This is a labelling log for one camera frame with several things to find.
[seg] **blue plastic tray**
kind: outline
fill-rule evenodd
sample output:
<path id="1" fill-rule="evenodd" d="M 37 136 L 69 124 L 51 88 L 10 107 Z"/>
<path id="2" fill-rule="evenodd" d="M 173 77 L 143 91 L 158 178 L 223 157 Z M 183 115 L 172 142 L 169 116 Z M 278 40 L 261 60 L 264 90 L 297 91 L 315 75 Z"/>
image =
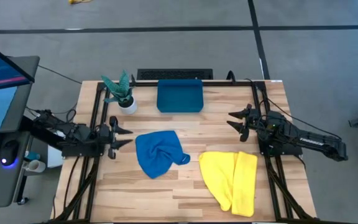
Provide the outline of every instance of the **blue plastic tray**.
<path id="1" fill-rule="evenodd" d="M 159 80 L 157 88 L 161 113 L 198 113 L 203 109 L 201 80 Z"/>

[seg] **white mug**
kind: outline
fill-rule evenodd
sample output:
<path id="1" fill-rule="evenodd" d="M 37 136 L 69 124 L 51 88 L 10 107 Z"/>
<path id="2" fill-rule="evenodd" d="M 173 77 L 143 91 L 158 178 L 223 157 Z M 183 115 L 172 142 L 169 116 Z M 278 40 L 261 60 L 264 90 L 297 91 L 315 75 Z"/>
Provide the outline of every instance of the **white mug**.
<path id="1" fill-rule="evenodd" d="M 24 167 L 26 171 L 30 172 L 43 172 L 45 168 L 45 163 L 38 160 L 33 160 L 29 162 L 27 166 Z"/>

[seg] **yellow towel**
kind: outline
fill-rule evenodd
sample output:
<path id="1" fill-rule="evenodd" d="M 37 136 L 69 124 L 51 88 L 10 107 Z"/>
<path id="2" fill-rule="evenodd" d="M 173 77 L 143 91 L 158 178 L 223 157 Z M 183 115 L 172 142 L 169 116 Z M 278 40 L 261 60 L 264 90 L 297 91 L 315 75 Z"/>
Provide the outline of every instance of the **yellow towel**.
<path id="1" fill-rule="evenodd" d="M 199 157 L 201 174 L 221 209 L 235 215 L 251 217 L 257 156 L 244 152 L 204 152 Z"/>

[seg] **blue towel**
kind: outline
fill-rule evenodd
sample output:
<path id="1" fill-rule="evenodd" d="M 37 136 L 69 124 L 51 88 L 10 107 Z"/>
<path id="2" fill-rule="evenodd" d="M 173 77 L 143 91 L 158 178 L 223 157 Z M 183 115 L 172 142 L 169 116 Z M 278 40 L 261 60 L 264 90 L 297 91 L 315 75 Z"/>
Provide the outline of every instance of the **blue towel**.
<path id="1" fill-rule="evenodd" d="M 150 178 L 166 173 L 172 162 L 177 165 L 190 162 L 190 156 L 183 153 L 174 131 L 143 134 L 136 138 L 135 143 L 139 165 Z"/>

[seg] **computer mouse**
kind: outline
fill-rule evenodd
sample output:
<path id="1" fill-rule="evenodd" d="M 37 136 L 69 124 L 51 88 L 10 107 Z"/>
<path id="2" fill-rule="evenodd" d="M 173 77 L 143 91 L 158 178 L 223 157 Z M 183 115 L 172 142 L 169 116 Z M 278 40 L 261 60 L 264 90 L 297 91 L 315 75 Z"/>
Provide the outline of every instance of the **computer mouse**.
<path id="1" fill-rule="evenodd" d="M 0 151 L 3 166 L 9 166 L 15 161 L 18 149 L 19 143 L 16 140 L 9 141 L 3 145 Z"/>

